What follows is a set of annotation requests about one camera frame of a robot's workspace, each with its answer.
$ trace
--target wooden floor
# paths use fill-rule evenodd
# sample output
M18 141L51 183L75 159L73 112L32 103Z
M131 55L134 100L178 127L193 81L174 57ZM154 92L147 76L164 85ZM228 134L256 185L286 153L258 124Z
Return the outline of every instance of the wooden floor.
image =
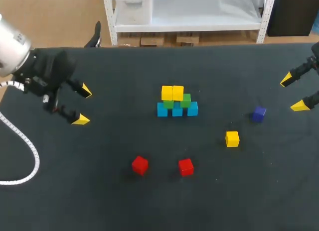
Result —
M83 47L102 24L102 46L111 47L103 0L0 0L0 13L28 36L34 47ZM255 32L207 33L200 45L254 44ZM309 37L266 37L265 43L318 42Z

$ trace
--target metal shelving unit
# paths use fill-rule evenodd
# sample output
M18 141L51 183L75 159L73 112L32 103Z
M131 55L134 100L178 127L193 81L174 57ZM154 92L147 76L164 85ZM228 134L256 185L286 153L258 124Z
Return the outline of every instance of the metal shelving unit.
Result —
M274 0L265 0L263 15L256 0L154 0L150 24L117 23L112 0L104 0L113 45L118 32L182 32L259 30L257 43L263 43Z

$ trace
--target white storage bin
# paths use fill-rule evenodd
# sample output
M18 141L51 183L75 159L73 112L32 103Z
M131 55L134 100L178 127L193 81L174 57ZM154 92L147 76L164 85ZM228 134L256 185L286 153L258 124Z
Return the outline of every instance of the white storage bin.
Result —
M149 24L153 15L153 0L115 0L116 24Z

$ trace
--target blue block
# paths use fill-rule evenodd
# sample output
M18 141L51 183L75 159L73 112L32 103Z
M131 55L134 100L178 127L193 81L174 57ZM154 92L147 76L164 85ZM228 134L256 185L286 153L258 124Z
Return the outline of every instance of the blue block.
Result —
M197 116L198 115L198 105L197 102L191 102L190 107L187 108L187 115L188 116Z
M266 113L266 108L257 107L253 113L253 122L262 122Z
M183 108L180 107L180 102L174 102L173 116L183 116Z
M168 110L164 108L164 103L158 103L158 116L168 116Z

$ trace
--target red block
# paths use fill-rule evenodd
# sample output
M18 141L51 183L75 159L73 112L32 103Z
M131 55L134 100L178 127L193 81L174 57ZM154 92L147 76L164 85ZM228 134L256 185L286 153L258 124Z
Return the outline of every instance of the red block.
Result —
M133 171L141 176L144 176L144 173L147 171L149 167L148 160L138 156L132 163Z
M194 174L194 166L190 159L180 160L178 166L182 177Z

